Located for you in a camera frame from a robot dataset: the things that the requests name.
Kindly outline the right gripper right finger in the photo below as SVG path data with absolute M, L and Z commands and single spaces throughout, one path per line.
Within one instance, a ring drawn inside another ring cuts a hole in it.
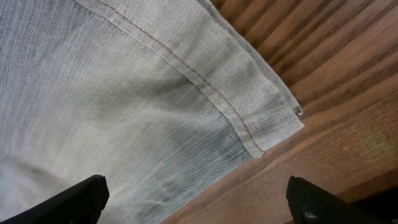
M 286 199 L 295 223 L 384 223 L 301 177 L 289 178 Z

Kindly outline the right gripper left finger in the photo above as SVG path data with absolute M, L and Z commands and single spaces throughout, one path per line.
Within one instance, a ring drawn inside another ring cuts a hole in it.
M 108 199 L 106 177 L 96 174 L 2 224 L 96 224 Z

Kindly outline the light blue denim shorts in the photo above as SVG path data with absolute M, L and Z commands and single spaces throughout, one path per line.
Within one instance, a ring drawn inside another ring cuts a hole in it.
M 1 2 L 2 220 L 101 174 L 101 223 L 160 223 L 301 114 L 209 1 Z

